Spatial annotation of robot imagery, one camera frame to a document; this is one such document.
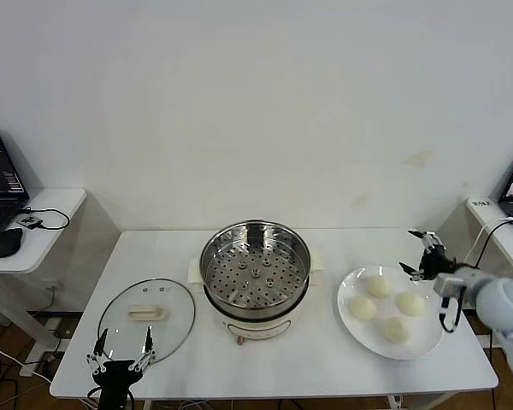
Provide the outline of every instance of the floor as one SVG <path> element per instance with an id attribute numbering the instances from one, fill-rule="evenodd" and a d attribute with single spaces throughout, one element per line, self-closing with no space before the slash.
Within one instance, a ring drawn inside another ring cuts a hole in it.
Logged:
<path id="1" fill-rule="evenodd" d="M 477 319 L 469 318 L 476 333 L 486 334 L 487 330 Z M 71 337 L 78 323 L 77 319 L 64 319 L 60 328 L 57 330 L 60 337 Z M 18 359 L 24 359 L 32 346 L 31 339 L 19 328 L 12 325 L 10 327 L 0 328 L 0 349 L 4 352 L 16 356 Z M 16 407 L 13 400 L 5 402 L 0 406 L 1 410 L 82 410 L 83 405 L 79 401 L 57 400 L 49 394 L 49 387 L 42 379 L 21 378 L 19 376 L 18 366 L 8 366 L 10 360 L 1 358 L 3 363 L 0 377 L 4 379 L 0 383 L 0 403 L 7 401 L 15 395 L 15 382 L 17 383 L 18 393 L 30 390 L 17 399 Z M 513 374 L 507 366 L 506 359 L 501 349 L 496 348 L 492 353 L 492 361 L 498 378 L 499 386 L 495 389 L 496 408 L 498 410 L 513 410 Z M 53 377 L 59 360 L 52 360 L 49 363 L 41 364 L 38 371 L 49 378 Z M 410 404 L 413 397 L 405 397 L 405 404 Z M 296 401 L 283 400 L 279 403 L 277 400 L 260 401 L 209 401 L 208 403 L 192 404 L 185 403 L 186 407 L 193 410 L 315 410 L 326 408 L 327 410 L 359 410 L 370 408 L 387 408 L 385 397 L 369 397 L 354 399 L 300 399 Z M 175 409 L 179 407 L 177 401 L 161 401 L 153 404 L 154 410 L 161 408 Z M 138 402 L 136 410 L 142 410 L 142 402 Z M 492 392 L 478 391 L 470 393 L 461 393 L 452 397 L 442 405 L 436 407 L 438 410 L 462 410 L 462 409 L 492 409 Z"/>

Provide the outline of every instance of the white table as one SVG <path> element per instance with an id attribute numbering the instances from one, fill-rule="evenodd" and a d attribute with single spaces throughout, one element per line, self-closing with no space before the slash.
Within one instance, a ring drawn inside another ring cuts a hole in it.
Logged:
<path id="1" fill-rule="evenodd" d="M 74 213 L 86 198 L 86 192 L 82 189 L 30 190 L 29 195 L 31 199 L 27 207 L 33 209 L 59 209 L 68 215 L 69 218 L 74 216 Z M 49 212 L 37 214 L 37 216 L 44 220 L 46 226 L 61 226 L 65 223 L 65 219 L 57 213 Z M 0 258 L 0 275 L 22 275 L 34 271 L 62 233 L 62 230 L 47 231 L 38 228 L 29 230 L 15 222 L 12 222 L 9 227 L 20 227 L 23 229 L 21 248 L 14 255 Z M 0 284 L 0 320 L 4 320 L 4 318 L 11 320 L 36 340 L 36 344 L 28 355 L 27 361 L 39 360 L 44 351 L 54 350 L 58 343 L 61 343 L 58 350 L 63 351 L 68 342 L 60 342 L 59 339 L 53 336 L 52 332 L 54 327 L 58 325 L 58 320 L 51 320 L 47 326 L 42 326 L 25 311 L 23 306 L 16 303 L 17 297 L 16 295 L 11 295 Z M 26 369 L 21 369 L 21 375 L 30 376 L 31 373 Z"/>
<path id="2" fill-rule="evenodd" d="M 336 304 L 341 279 L 362 264 L 417 265 L 420 242 L 402 229 L 299 230 L 319 249 L 324 270 L 315 274 L 300 319 L 283 335 L 238 346 L 217 322 L 201 291 L 192 294 L 192 333 L 166 360 L 132 386 L 141 399 L 226 399 L 399 395 L 483 390 L 498 379 L 462 317 L 452 335 L 417 360 L 372 353 L 344 328 Z M 95 386 L 86 354 L 110 300 L 147 278 L 187 284 L 189 260 L 213 232 L 124 232 L 110 256 L 50 388 L 63 398 L 85 397 Z"/>

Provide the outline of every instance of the cable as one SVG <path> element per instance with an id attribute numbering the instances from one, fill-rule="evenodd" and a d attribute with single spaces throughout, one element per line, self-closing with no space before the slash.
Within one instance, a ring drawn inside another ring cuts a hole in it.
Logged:
<path id="1" fill-rule="evenodd" d="M 30 389 L 21 392 L 19 395 L 14 395 L 13 397 L 10 397 L 8 400 L 4 400 L 4 401 L 0 402 L 0 406 L 2 406 L 3 404 L 6 404 L 6 403 L 8 403 L 8 402 L 10 402 L 12 400 L 16 400 L 18 397 L 21 397 L 22 395 L 30 393 L 31 391 L 37 389 L 40 386 L 43 386 L 44 384 L 47 384 L 47 382 L 42 382 L 40 384 L 37 384 L 34 387 L 31 387 Z"/>
<path id="2" fill-rule="evenodd" d="M 127 393 L 129 394 L 129 400 L 131 401 L 131 409 L 135 410 L 135 399 L 133 398 L 133 393 L 130 389 L 127 389 Z"/>
<path id="3" fill-rule="evenodd" d="M 18 387 L 17 380 L 14 380 L 12 378 L 2 378 L 0 380 L 0 383 L 1 382 L 11 382 L 14 384 L 15 390 L 14 390 L 14 396 L 12 398 L 14 399 L 14 410 L 15 410 L 17 408 L 17 396 L 18 396 L 17 395 L 17 387 Z"/>
<path id="4" fill-rule="evenodd" d="M 460 296 L 457 299 L 458 307 L 457 307 L 457 310 L 456 310 L 456 318 L 454 319 L 454 323 L 452 324 L 452 328 L 451 329 L 447 329 L 446 325 L 445 325 L 447 308 L 448 308 L 448 304 L 449 304 L 451 298 L 450 297 L 444 297 L 443 301 L 441 302 L 441 309 L 439 311 L 439 322 L 441 323 L 441 326 L 443 326 L 443 329 L 447 333 L 453 333 L 456 330 L 456 328 L 458 327 L 458 323 L 460 323 L 460 316 L 462 315 L 463 294 L 465 293 L 465 290 L 466 290 L 465 286 L 463 286 L 460 289 Z"/>
<path id="5" fill-rule="evenodd" d="M 479 259 L 477 259 L 477 262 L 475 263 L 475 267 L 479 267 L 479 264 L 481 263 L 482 256 L 485 254 L 486 246 L 488 245 L 488 242 L 490 241 L 490 238 L 492 237 L 494 232 L 496 230 L 498 230 L 499 228 L 501 228 L 502 226 L 507 225 L 507 224 L 513 224 L 513 220 L 506 220 L 505 222 L 502 222 L 501 224 L 499 224 L 498 226 L 496 226 L 494 229 L 492 229 L 490 231 L 490 233 L 488 234 L 488 237 L 486 238 L 485 244 L 482 247 L 482 251 L 481 251 L 481 254 L 479 255 Z"/>
<path id="6" fill-rule="evenodd" d="M 292 401 L 296 407 L 298 407 L 298 410 L 304 410 L 302 408 L 302 406 L 300 406 L 300 404 L 296 400 L 294 400 L 294 399 L 289 399 L 289 400 Z"/>
<path id="7" fill-rule="evenodd" d="M 55 304 L 55 292 L 56 292 L 56 287 L 55 286 L 51 286 L 51 302 L 47 305 L 47 306 L 44 306 L 42 307 L 40 310 L 38 310 L 36 313 L 33 313 L 31 314 L 31 316 L 35 317 L 35 316 L 38 316 L 39 314 L 41 314 L 45 309 L 48 309 L 48 308 L 51 308 L 54 304 Z"/>
<path id="8" fill-rule="evenodd" d="M 23 363 L 21 363 L 20 361 L 18 361 L 15 357 L 12 357 L 12 356 L 10 356 L 9 354 L 4 353 L 2 350 L 0 350 L 0 354 L 1 354 L 2 356 L 6 356 L 6 357 L 7 357 L 8 359 L 10 359 L 10 360 L 13 360 L 15 363 L 17 363 L 19 366 L 21 366 L 21 367 L 23 367 L 23 368 L 27 369 L 27 370 L 28 370 L 30 373 L 32 373 L 33 375 L 38 376 L 39 378 L 42 378 L 43 380 L 45 380 L 47 383 L 51 384 L 51 380 L 49 380 L 46 376 L 43 376 L 43 375 L 41 375 L 40 373 L 35 372 L 35 371 L 34 371 L 33 369 L 31 369 L 30 367 L 25 366 Z M 82 402 L 82 404 L 84 404 L 84 406 L 88 406 L 89 408 L 91 408 L 91 409 L 93 409 L 93 410 L 97 410 L 97 408 L 96 408 L 96 407 L 94 407 L 93 405 L 90 405 L 89 403 L 85 402 L 83 399 L 79 399 L 79 400 Z"/>
<path id="9" fill-rule="evenodd" d="M 70 225 L 70 218 L 68 217 L 68 215 L 61 212 L 59 209 L 55 209 L 55 208 L 31 209 L 30 207 L 28 207 L 25 209 L 18 210 L 17 214 L 35 214 L 37 212 L 57 212 L 58 214 L 62 215 L 67 220 L 67 223 L 63 226 L 44 226 L 44 225 L 42 225 L 42 221 L 39 221 L 37 224 L 31 225 L 30 229 L 41 228 L 41 229 L 47 229 L 48 231 L 59 231 L 61 229 L 65 229 L 67 226 Z"/>
<path id="10" fill-rule="evenodd" d="M 10 356 L 9 354 L 7 353 L 4 353 L 2 350 L 0 350 L 0 354 L 2 356 L 6 356 L 8 359 L 10 360 L 13 360 L 15 363 L 17 363 L 18 365 L 20 365 L 21 367 L 27 369 L 30 373 L 34 374 L 35 376 L 38 376 L 39 378 L 42 378 L 43 380 L 45 380 L 46 382 L 48 382 L 49 384 L 51 384 L 51 380 L 49 380 L 46 376 L 42 376 L 40 373 L 36 373 L 35 371 L 33 371 L 30 367 L 28 366 L 25 366 L 23 363 L 21 363 L 20 361 L 18 361 L 15 357 L 12 357 Z"/>
<path id="11" fill-rule="evenodd" d="M 481 239 L 482 232 L 485 231 L 486 227 L 489 226 L 493 222 L 499 222 L 501 220 L 513 220 L 513 217 L 508 216 L 507 218 L 497 218 L 495 220 L 489 220 L 485 225 L 483 225 L 481 230 L 479 231 L 479 234 L 477 235 L 477 238 L 475 239 L 475 242 L 473 242 L 473 245 L 471 246 L 471 248 L 469 248 L 469 251 L 465 255 L 465 258 L 463 258 L 464 262 L 468 261 L 468 258 L 471 255 L 471 252 L 473 252 L 473 249 L 475 249 L 475 246 L 477 246 L 477 243 L 479 242 L 479 239 Z"/>
<path id="12" fill-rule="evenodd" d="M 300 405 L 300 403 L 298 403 L 298 401 L 296 401 L 296 400 L 294 400 L 294 399 L 289 399 L 289 401 L 291 401 L 291 402 L 292 402 L 292 404 L 294 404 L 294 405 L 298 408 L 298 410 L 304 410 L 304 408 Z M 282 402 L 282 400 L 281 400 L 281 399 L 279 399 L 279 400 L 277 401 L 277 409 L 278 409 L 278 410 L 281 410 L 281 402 Z"/>
<path id="13" fill-rule="evenodd" d="M 192 406 L 198 406 L 199 408 L 201 408 L 201 406 L 199 406 L 199 405 L 202 403 L 205 403 L 205 402 L 207 402 L 207 400 L 195 401 L 193 403 L 188 403 L 188 404 L 182 403 L 179 407 L 179 410 L 183 410 L 185 408 L 192 407 Z"/>

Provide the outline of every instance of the power cord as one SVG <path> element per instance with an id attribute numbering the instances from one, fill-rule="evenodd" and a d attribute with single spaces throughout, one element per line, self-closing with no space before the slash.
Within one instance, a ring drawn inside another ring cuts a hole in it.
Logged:
<path id="1" fill-rule="evenodd" d="M 42 307 L 40 310 L 38 310 L 36 313 L 31 314 L 31 316 L 36 317 L 39 314 L 41 314 L 45 309 L 51 308 L 55 304 L 55 292 L 57 291 L 57 288 L 55 286 L 51 286 L 49 288 L 45 288 L 49 292 L 51 292 L 51 302 L 48 303 L 46 306 Z"/>
<path id="2" fill-rule="evenodd" d="M 47 208 L 47 209 L 31 209 L 30 207 L 19 209 L 17 211 L 17 214 L 35 214 L 38 212 L 56 212 L 60 215 L 62 215 L 66 220 L 67 223 L 63 226 L 44 226 L 42 225 L 42 221 L 36 222 L 32 225 L 28 226 L 28 229 L 34 229 L 34 228 L 40 228 L 40 229 L 46 229 L 48 231 L 60 231 L 61 229 L 65 229 L 67 226 L 70 225 L 70 218 L 65 213 L 61 212 L 59 209 L 55 208 Z"/>
<path id="3" fill-rule="evenodd" d="M 13 360 L 15 363 L 17 363 L 19 366 L 27 369 L 30 373 L 32 373 L 33 375 L 35 376 L 38 376 L 39 378 L 42 378 L 43 380 L 45 380 L 47 383 L 51 384 L 51 380 L 49 378 L 47 378 L 46 376 L 43 376 L 42 374 L 38 373 L 38 372 L 35 372 L 33 369 L 31 369 L 30 367 L 26 366 L 26 364 L 23 364 L 21 363 L 20 361 L 18 361 L 15 357 L 12 357 L 10 356 L 9 354 L 7 353 L 4 353 L 2 350 L 0 350 L 0 354 L 2 356 L 5 356 L 7 357 L 8 359 L 10 360 Z M 96 410 L 97 408 L 93 406 L 93 404 L 90 405 L 90 403 L 84 401 L 83 399 L 79 399 L 80 402 L 85 406 L 85 407 L 89 407 L 93 410 Z"/>
<path id="4" fill-rule="evenodd" d="M 479 242 L 479 239 L 481 239 L 482 232 L 485 231 L 486 227 L 489 226 L 490 224 L 494 223 L 494 222 L 501 222 L 503 220 L 513 220 L 513 217 L 508 216 L 506 218 L 497 218 L 495 220 L 489 220 L 485 225 L 482 226 L 481 230 L 479 231 L 479 234 L 477 235 L 477 238 L 473 242 L 473 245 L 469 249 L 468 253 L 465 255 L 465 258 L 463 258 L 464 262 L 468 261 L 468 258 L 471 256 L 471 253 L 473 252 L 473 249 L 475 249 L 475 246 L 477 246 L 477 243 Z"/>
<path id="5" fill-rule="evenodd" d="M 481 263 L 481 259 L 483 257 L 483 255 L 485 254 L 485 250 L 486 250 L 486 246 L 488 245 L 488 243 L 490 242 L 490 238 L 492 237 L 492 235 L 494 234 L 495 231 L 497 231 L 499 228 L 501 228 L 502 226 L 504 225 L 507 225 L 507 224 L 513 224 L 513 219 L 511 220 L 506 220 L 505 222 L 502 222 L 501 224 L 499 224 L 498 226 L 496 226 L 494 229 L 492 229 L 490 231 L 490 233 L 488 234 L 488 237 L 486 238 L 486 241 L 485 241 L 485 244 L 483 245 L 482 247 L 482 251 L 481 251 L 481 254 L 479 255 L 479 259 L 477 259 L 477 262 L 475 263 L 475 267 L 478 268 L 479 267 L 479 264 Z"/>

